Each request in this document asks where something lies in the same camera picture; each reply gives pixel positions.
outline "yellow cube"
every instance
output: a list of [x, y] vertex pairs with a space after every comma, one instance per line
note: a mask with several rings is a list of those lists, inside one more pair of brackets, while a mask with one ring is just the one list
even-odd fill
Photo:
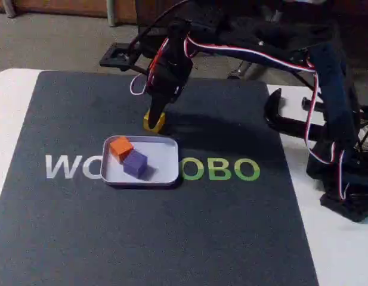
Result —
[[154, 133], [159, 133], [165, 124], [165, 113], [163, 112], [160, 115], [159, 121], [157, 122], [156, 126], [153, 129], [150, 129], [148, 126], [148, 118], [149, 118], [149, 110], [146, 113], [146, 115], [144, 115], [144, 120], [143, 120], [144, 129], [148, 131], [152, 131]]

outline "chair leg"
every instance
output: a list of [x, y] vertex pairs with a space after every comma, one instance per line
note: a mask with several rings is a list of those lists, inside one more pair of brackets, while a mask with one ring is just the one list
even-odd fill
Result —
[[4, 6], [7, 17], [14, 18], [16, 16], [16, 11], [14, 9], [12, 0], [2, 0], [2, 4]]

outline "orange cube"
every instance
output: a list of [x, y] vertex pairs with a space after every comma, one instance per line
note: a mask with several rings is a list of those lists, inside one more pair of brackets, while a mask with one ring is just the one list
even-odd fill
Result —
[[110, 151], [119, 163], [123, 163], [133, 149], [134, 147], [125, 137], [120, 137], [110, 143]]

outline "green letters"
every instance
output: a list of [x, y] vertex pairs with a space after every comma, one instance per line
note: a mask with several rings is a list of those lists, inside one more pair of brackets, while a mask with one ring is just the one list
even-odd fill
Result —
[[[189, 176], [189, 175], [185, 174], [184, 167], [185, 167], [185, 164], [187, 162], [193, 162], [194, 164], [197, 165], [197, 173], [194, 176]], [[188, 180], [188, 181], [199, 180], [203, 176], [203, 172], [204, 172], [203, 164], [200, 160], [198, 160], [196, 158], [191, 158], [191, 157], [183, 158], [183, 160], [181, 161], [181, 172], [182, 172], [182, 176], [185, 180]]]
[[[253, 167], [254, 173], [253, 175], [247, 177], [241, 172], [241, 165], [242, 163], [249, 163]], [[244, 181], [255, 181], [258, 179], [259, 175], [261, 174], [261, 169], [259, 168], [258, 164], [251, 160], [251, 159], [239, 159], [234, 164], [234, 171], [236, 172], [236, 175]]]
[[[222, 163], [222, 166], [214, 166], [215, 162]], [[208, 158], [209, 167], [209, 179], [211, 181], [225, 181], [231, 178], [231, 172], [226, 169], [229, 166], [229, 162], [223, 158]], [[223, 176], [216, 176], [215, 171], [223, 172]]]

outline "purple cube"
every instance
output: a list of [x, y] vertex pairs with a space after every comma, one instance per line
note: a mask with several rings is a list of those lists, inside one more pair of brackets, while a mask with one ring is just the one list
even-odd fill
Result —
[[145, 172], [147, 165], [147, 156], [144, 156], [135, 150], [132, 150], [123, 161], [124, 172], [136, 178], [139, 178]]

